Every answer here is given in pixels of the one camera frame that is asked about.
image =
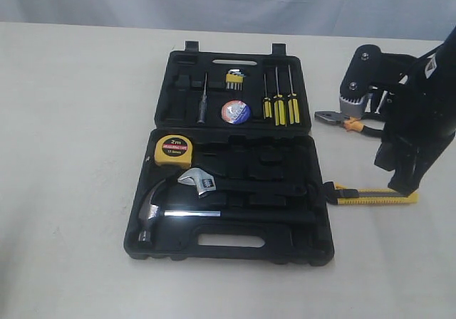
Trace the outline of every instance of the pliers handle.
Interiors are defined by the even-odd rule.
[[[381,129],[374,129],[364,125],[361,120],[376,120],[385,122],[383,116],[378,113],[364,113],[363,117],[355,118],[338,113],[336,111],[316,111],[315,119],[327,123],[329,125],[339,125],[347,129],[347,131],[354,130],[369,137],[382,137],[383,131]]]

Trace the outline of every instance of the white backdrop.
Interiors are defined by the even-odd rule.
[[[0,21],[444,39],[456,0],[0,0]]]

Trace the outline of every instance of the table surface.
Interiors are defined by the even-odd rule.
[[[329,207],[324,267],[132,260],[123,236],[172,50],[301,59],[310,111],[338,110],[356,48],[438,43],[0,23],[0,318],[456,318],[451,145],[410,206]],[[313,124],[324,180],[385,187],[376,139]]]

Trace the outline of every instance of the tape measure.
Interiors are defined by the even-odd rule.
[[[193,145],[185,136],[166,135],[155,145],[155,164],[173,164],[189,169],[192,165],[192,152]]]

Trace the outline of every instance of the precision screwdriver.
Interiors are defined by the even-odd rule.
[[[204,74],[204,90],[199,102],[199,112],[197,123],[206,123],[206,110],[207,110],[207,73]]]
[[[290,114],[290,125],[294,123],[301,123],[301,116],[299,115],[298,95],[293,90],[293,80],[291,78],[291,68],[288,65],[288,76],[290,78],[290,94],[288,95],[288,110]]]
[[[286,113],[284,96],[279,90],[279,67],[276,66],[276,89],[277,95],[274,96],[274,118],[276,125],[286,125]]]
[[[268,88],[266,84],[266,73],[264,74],[264,98],[263,98],[263,117],[272,118],[271,98],[268,97]]]

